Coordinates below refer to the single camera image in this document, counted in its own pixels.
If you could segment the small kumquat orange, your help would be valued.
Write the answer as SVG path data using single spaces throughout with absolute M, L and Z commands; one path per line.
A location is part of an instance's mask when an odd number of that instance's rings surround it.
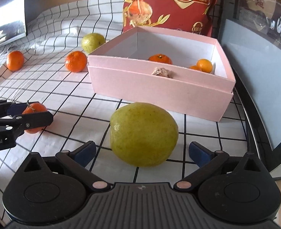
M 202 58 L 200 60 L 197 61 L 196 66 L 205 73 L 211 73 L 213 70 L 213 65 L 211 63 L 211 61 Z

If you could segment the mandarin orange back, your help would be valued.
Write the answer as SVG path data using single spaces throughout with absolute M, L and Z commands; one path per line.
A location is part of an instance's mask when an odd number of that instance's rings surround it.
M 84 70 L 87 64 L 87 57 L 80 51 L 69 53 L 65 58 L 65 67 L 68 71 L 77 73 Z

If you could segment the mandarin orange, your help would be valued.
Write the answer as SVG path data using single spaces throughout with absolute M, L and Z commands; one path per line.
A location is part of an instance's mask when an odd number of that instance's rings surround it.
M 172 65 L 172 60 L 164 54 L 155 54 L 148 58 L 149 61 Z
M 65 67 L 68 71 L 77 73 L 84 70 L 87 64 L 87 57 L 80 51 L 69 53 L 65 58 Z
M 22 68 L 25 58 L 20 51 L 12 51 L 7 55 L 6 65 L 7 68 L 14 72 Z
M 39 102 L 34 102 L 32 104 L 28 103 L 28 106 L 23 111 L 23 114 L 39 113 L 39 112 L 46 112 L 46 111 L 47 111 L 47 108 L 44 105 L 40 104 Z M 44 127 L 38 127 L 38 128 L 34 128 L 34 129 L 28 129 L 28 130 L 26 130 L 26 132 L 29 134 L 36 134 L 43 129 L 44 129 Z

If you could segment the green guava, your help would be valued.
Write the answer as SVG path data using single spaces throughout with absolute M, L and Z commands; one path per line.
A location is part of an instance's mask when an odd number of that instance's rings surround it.
M 90 54 L 93 52 L 95 49 L 100 47 L 106 42 L 105 38 L 103 35 L 98 34 L 98 33 L 91 33 L 87 34 L 82 38 L 81 41 L 81 47 L 82 49 Z
M 117 109 L 110 119 L 110 147 L 124 162 L 153 167 L 169 158 L 179 138 L 178 125 L 163 108 L 135 102 Z

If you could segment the mandarin orange front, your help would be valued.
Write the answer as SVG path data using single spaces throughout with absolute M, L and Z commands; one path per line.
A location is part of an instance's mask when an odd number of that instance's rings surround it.
M 40 104 L 39 102 L 34 102 L 32 104 L 28 103 L 28 106 L 23 111 L 23 114 L 39 113 L 39 112 L 46 112 L 46 111 L 47 111 L 47 108 L 44 105 Z M 36 134 L 43 129 L 44 129 L 44 127 L 38 127 L 38 128 L 34 128 L 34 129 L 28 129 L 28 130 L 26 130 L 26 132 L 29 134 Z

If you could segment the black white grid tablecloth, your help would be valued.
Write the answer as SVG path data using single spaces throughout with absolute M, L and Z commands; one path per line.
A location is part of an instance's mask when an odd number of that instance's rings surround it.
M 97 155 L 87 168 L 107 182 L 169 182 L 189 175 L 197 166 L 188 156 L 192 141 L 212 151 L 222 149 L 231 156 L 247 150 L 244 111 L 233 97 L 220 122 L 172 112 L 179 128 L 177 146 L 163 164 L 137 168 L 121 161 L 110 150 L 109 120 L 127 101 L 98 95 L 86 70 L 69 72 L 65 57 L 81 50 L 84 35 L 95 32 L 107 40 L 122 33 L 124 0 L 79 0 L 42 12 L 28 26 L 27 37 L 0 49 L 0 99 L 14 102 L 37 101 L 54 115 L 53 123 L 36 134 L 25 133 L 16 146 L 0 151 L 0 222 L 10 219 L 2 196 L 28 153 L 53 156 L 74 150 L 92 140 Z M 20 51 L 25 58 L 18 71 L 10 71 L 7 55 Z

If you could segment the pink open gift box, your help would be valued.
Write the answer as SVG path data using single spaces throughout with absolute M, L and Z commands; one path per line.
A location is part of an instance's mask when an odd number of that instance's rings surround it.
M 149 61 L 164 54 L 172 65 Z M 205 58 L 213 70 L 189 67 Z M 232 97 L 236 80 L 229 61 L 211 37 L 160 27 L 135 27 L 88 56 L 97 94 L 218 122 Z

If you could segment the red quail egg snack bag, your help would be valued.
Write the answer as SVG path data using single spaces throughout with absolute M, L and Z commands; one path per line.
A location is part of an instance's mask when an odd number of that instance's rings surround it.
M 124 0 L 123 30 L 163 27 L 211 36 L 209 13 L 217 0 Z

